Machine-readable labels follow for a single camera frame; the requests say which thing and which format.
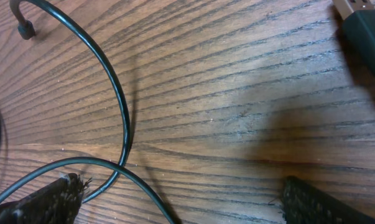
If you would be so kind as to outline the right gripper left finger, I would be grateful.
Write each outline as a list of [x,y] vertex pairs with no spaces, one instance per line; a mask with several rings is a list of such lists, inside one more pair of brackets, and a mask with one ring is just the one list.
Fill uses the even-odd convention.
[[16,201],[0,204],[0,224],[73,224],[89,183],[69,173]]

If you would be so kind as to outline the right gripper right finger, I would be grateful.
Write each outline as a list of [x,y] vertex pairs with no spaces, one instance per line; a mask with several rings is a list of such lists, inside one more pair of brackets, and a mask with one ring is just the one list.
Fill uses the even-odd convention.
[[287,224],[375,224],[375,218],[296,176],[285,178],[280,199]]

